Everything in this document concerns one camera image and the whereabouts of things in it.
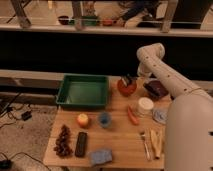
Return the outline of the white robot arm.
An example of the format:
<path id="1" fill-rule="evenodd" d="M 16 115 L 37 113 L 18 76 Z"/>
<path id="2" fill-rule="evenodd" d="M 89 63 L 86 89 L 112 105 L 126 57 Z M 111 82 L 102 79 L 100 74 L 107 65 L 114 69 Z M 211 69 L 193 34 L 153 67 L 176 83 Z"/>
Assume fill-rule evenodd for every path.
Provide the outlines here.
<path id="1" fill-rule="evenodd" d="M 213 171 L 213 97 L 162 61 L 161 43 L 136 54 L 138 74 L 154 74 L 174 97 L 167 111 L 164 171 Z"/>

